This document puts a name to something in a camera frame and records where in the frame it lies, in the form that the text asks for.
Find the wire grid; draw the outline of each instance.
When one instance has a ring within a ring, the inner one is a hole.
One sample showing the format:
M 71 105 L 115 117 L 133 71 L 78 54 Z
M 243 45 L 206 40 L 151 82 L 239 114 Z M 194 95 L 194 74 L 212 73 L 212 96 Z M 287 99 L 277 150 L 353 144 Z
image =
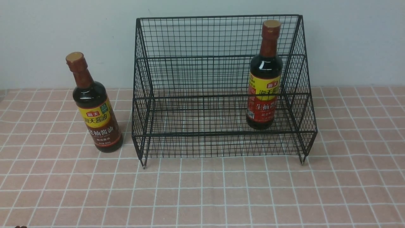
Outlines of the wire grid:
M 268 19 L 282 23 L 278 55 L 285 67 L 275 123 L 257 131 L 245 121 L 247 81 Z M 305 158 L 317 133 L 309 88 L 300 15 L 137 20 L 132 138 L 139 159 L 144 152 Z

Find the barcode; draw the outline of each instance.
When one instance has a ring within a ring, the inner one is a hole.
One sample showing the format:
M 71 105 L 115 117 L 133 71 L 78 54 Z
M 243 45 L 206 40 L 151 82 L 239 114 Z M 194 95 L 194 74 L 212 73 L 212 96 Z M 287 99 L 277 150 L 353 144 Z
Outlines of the barcode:
M 247 111 L 247 115 L 248 115 L 250 118 L 254 119 L 254 113 L 253 113 L 252 111 L 248 110 L 248 111 Z

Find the bottle neck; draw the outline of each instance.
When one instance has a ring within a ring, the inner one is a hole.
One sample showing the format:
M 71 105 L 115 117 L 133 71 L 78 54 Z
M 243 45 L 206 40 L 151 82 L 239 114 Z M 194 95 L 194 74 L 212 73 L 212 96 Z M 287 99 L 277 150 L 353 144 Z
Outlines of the bottle neck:
M 277 55 L 277 39 L 262 39 L 260 55 L 266 58 L 275 57 Z
M 88 69 L 81 72 L 73 72 L 73 76 L 75 77 L 76 85 L 78 88 L 89 88 L 94 83 L 94 80 L 90 75 Z

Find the basket leg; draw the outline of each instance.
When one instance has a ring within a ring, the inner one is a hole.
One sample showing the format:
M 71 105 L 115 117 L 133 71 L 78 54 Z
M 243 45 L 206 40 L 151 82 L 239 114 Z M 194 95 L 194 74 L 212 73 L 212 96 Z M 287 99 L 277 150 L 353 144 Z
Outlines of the basket leg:
M 146 163 L 147 162 L 148 162 L 148 157 L 147 156 L 145 157 L 145 162 L 144 163 L 142 163 L 142 160 L 141 160 L 141 164 L 142 164 L 143 169 L 146 169 Z
M 304 155 L 304 158 L 303 158 L 302 161 L 301 161 L 301 165 L 302 165 L 302 166 L 305 164 L 305 160 L 307 159 L 307 156 L 308 156 L 308 155 Z

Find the haitian logo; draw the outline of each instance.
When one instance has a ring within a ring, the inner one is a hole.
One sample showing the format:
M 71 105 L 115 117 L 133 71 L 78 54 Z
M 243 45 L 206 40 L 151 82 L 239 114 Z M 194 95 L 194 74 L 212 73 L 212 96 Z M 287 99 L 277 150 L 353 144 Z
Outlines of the haitian logo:
M 91 112 L 86 112 L 86 115 L 88 117 L 96 117 L 96 116 L 99 116 L 100 113 L 98 111 L 91 111 Z
M 269 84 L 267 84 L 267 88 L 273 88 L 276 87 L 278 85 L 278 81 L 274 81 L 274 82 L 270 82 Z

